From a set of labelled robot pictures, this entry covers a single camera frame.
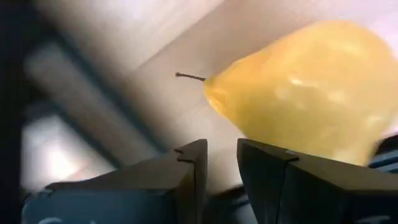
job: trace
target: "pear stem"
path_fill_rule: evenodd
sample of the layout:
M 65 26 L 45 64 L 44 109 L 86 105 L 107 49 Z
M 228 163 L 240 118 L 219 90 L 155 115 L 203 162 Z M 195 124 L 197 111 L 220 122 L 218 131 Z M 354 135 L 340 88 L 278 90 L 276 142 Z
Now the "pear stem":
M 193 79 L 196 79 L 196 80 L 200 80 L 200 81 L 202 81 L 202 82 L 204 82 L 204 81 L 206 80 L 206 78 L 196 77 L 196 76 L 193 76 L 193 75 L 182 74 L 182 73 L 179 73 L 179 72 L 177 72 L 177 73 L 175 74 L 175 76 L 176 76 L 176 77 L 188 77 L 188 78 L 193 78 Z

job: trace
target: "pear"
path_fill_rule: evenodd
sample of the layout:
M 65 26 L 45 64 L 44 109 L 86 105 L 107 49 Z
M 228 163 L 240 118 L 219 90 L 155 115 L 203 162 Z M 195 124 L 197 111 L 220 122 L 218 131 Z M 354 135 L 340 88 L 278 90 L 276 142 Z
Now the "pear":
M 376 34 L 321 21 L 205 80 L 249 139 L 364 166 L 397 113 L 398 62 Z

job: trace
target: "yellow pear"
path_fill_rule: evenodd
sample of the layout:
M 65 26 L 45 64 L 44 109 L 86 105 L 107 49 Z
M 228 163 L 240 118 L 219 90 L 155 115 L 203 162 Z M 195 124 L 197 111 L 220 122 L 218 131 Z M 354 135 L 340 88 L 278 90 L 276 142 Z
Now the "yellow pear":
M 371 31 L 323 21 L 205 80 L 205 95 L 249 139 L 363 166 L 396 115 L 398 63 Z

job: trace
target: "wooden surface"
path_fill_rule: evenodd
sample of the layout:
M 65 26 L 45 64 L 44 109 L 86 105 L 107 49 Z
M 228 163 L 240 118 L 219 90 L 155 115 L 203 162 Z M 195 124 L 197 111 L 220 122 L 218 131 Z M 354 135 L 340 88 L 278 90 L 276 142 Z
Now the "wooden surface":
M 370 26 L 398 11 L 396 0 L 152 1 L 146 6 L 102 2 L 106 4 L 89 9 L 94 1 L 43 0 L 39 8 L 55 19 L 170 149 L 199 138 L 209 140 L 211 192 L 241 182 L 236 139 L 242 134 L 208 106 L 202 83 L 175 78 L 175 72 L 209 77 L 313 21 L 349 19 Z M 145 16 L 135 20 L 140 7 Z

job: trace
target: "blurred background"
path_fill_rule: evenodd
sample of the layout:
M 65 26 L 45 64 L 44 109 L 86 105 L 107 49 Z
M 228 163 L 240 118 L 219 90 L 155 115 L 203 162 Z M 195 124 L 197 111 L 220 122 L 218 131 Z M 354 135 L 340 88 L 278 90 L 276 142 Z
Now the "blurred background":
M 201 82 L 314 21 L 348 19 L 398 52 L 396 0 L 38 0 L 3 10 L 27 75 L 22 180 L 30 192 L 95 177 L 196 139 L 209 142 L 208 190 L 241 184 L 241 132 Z M 15 13 L 22 14 L 14 19 Z M 393 136 L 396 125 L 383 138 Z

